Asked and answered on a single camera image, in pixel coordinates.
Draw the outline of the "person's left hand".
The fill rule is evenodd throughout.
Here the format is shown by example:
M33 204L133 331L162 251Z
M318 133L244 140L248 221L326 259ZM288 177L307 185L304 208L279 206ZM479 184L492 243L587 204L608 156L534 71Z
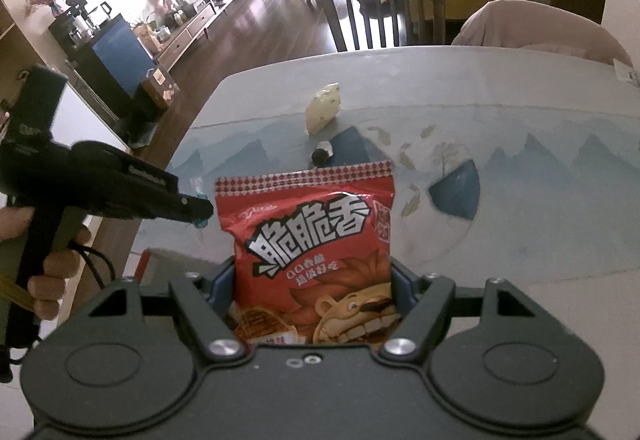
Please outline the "person's left hand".
M24 234L33 214L32 208L2 208L1 240L8 241ZM27 284L27 290L34 298L36 316L45 321L58 317L66 282L78 273L79 266L79 253L68 248L51 252L43 260L42 274L33 276Z

